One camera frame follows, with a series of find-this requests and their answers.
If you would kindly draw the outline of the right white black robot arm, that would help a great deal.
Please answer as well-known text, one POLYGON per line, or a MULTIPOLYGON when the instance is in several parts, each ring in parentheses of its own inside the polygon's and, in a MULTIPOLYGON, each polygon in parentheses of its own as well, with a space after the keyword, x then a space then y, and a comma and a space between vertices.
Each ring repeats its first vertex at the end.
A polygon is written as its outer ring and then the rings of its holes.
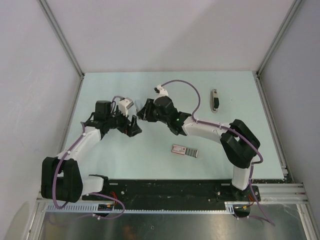
POLYGON ((252 162, 261 143, 242 120, 235 119, 226 126, 195 120, 192 114, 178 111, 168 96, 148 98, 137 116, 150 123, 166 124, 176 136, 201 137, 221 144, 233 164, 231 196, 237 201, 248 196, 252 162))

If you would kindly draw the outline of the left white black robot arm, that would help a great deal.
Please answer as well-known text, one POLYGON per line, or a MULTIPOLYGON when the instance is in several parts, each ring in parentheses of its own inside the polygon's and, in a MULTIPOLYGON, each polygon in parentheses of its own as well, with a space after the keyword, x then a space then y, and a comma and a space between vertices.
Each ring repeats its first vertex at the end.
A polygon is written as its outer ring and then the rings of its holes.
POLYGON ((68 203, 75 203, 84 195, 94 194, 105 200, 111 188, 103 175, 84 175, 80 164, 87 153, 113 129, 128 137, 142 132, 137 117, 129 117, 129 109, 134 106, 130 98, 120 98, 119 102, 99 100, 89 118, 81 123, 82 132, 67 149, 55 157, 46 157, 41 169, 41 195, 51 199, 57 209, 68 203))

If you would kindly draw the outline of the light blue stapler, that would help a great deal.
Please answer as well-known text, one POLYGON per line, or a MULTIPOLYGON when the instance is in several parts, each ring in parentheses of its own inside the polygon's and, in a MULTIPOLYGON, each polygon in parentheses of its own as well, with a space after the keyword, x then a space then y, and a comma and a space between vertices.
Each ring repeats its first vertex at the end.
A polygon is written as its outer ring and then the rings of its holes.
POLYGON ((136 113, 138 113, 144 106, 139 99, 134 101, 134 105, 135 105, 136 113))

